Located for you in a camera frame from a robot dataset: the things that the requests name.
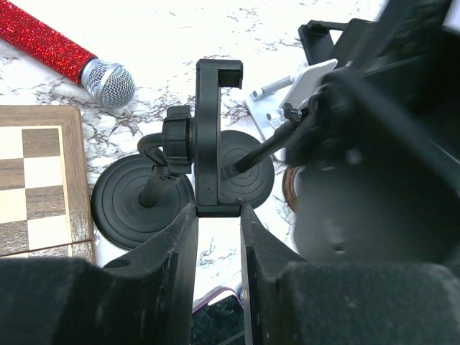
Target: gray marble vein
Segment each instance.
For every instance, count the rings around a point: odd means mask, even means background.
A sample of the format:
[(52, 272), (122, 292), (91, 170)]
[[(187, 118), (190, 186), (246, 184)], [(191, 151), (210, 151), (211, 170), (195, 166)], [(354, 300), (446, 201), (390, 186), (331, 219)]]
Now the gray marble vein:
[[(169, 106), (189, 104), (194, 111), (195, 64), (200, 58), (243, 61), (243, 89), (222, 92), (222, 129), (241, 130), (261, 139), (243, 99), (253, 88), (289, 75), (303, 63), (305, 56), (295, 39), (297, 28), (311, 19), (376, 19), (385, 3), (80, 0), (64, 6), (53, 0), (12, 2), (101, 59), (123, 63), (137, 83), (128, 106), (105, 109), (79, 86), (0, 41), (0, 104), (77, 106), (83, 118), (91, 190), (112, 162), (136, 152), (143, 135), (161, 131)], [(295, 249), (295, 217), (281, 190), (284, 169), (275, 164), (272, 195), (256, 212), (267, 229)], [(95, 237), (99, 265), (124, 253), (97, 230)], [(195, 296), (216, 285), (234, 288), (240, 281), (239, 220), (201, 219)]]

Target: red glitter handle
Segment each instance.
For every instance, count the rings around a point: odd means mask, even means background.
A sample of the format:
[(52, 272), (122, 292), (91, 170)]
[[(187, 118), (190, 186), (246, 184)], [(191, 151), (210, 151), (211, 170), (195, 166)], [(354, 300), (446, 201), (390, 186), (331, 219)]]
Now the red glitter handle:
[(96, 56), (7, 0), (0, 0), (0, 38), (61, 75), (80, 83)]

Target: smartphone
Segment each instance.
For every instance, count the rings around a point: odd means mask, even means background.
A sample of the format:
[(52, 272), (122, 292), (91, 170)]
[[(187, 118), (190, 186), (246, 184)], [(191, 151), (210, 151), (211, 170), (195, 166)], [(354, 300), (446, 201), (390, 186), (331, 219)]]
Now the smartphone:
[(244, 345), (242, 302), (230, 289), (217, 289), (195, 303), (190, 345)]

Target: brown round object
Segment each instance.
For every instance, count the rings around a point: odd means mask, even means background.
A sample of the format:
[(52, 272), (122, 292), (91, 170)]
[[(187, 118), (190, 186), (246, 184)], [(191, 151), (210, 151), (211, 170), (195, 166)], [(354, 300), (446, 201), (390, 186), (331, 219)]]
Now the brown round object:
[(294, 212), (295, 206), (297, 205), (297, 196), (294, 189), (294, 179), (299, 169), (300, 167), (289, 167), (286, 169), (285, 174), (282, 177), (282, 193), (285, 196), (286, 203)]

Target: phone screen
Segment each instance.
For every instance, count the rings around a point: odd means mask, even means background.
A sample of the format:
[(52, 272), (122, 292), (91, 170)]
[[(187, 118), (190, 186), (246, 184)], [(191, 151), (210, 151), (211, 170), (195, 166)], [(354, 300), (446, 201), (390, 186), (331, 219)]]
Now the phone screen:
[(193, 313), (190, 345), (244, 345), (244, 313), (235, 295)]

